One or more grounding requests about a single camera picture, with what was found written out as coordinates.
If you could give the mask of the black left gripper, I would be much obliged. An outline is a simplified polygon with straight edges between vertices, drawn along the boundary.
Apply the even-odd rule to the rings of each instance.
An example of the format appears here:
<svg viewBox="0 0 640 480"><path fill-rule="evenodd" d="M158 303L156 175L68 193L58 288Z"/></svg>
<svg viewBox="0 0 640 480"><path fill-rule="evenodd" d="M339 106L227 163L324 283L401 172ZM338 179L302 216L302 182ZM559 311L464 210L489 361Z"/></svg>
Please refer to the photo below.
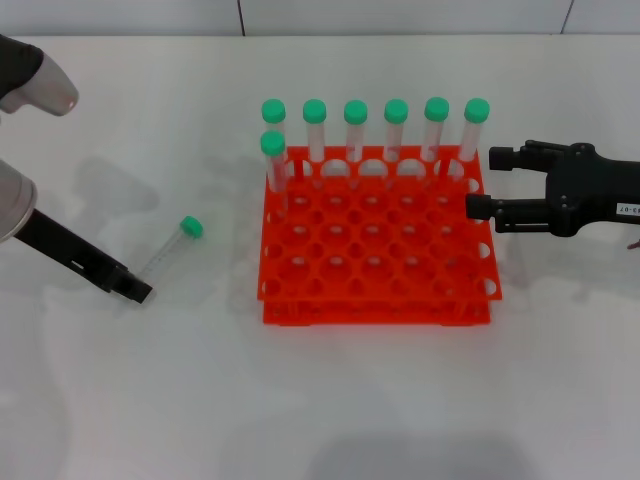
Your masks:
<svg viewBox="0 0 640 480"><path fill-rule="evenodd" d="M37 209L15 237L106 292L142 304L153 290L114 258Z"/></svg>

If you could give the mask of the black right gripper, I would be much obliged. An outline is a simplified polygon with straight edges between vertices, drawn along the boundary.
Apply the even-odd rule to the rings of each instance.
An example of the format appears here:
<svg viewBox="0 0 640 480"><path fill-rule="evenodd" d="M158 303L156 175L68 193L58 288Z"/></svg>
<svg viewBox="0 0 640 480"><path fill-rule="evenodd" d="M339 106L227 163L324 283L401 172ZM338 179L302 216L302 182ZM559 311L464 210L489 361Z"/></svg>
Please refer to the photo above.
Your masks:
<svg viewBox="0 0 640 480"><path fill-rule="evenodd" d="M497 233L571 237L596 222L639 223L639 163L599 155L588 143L527 140L518 150L489 149L489 169L547 173L544 199L494 199L467 194L468 219L494 220Z"/></svg>

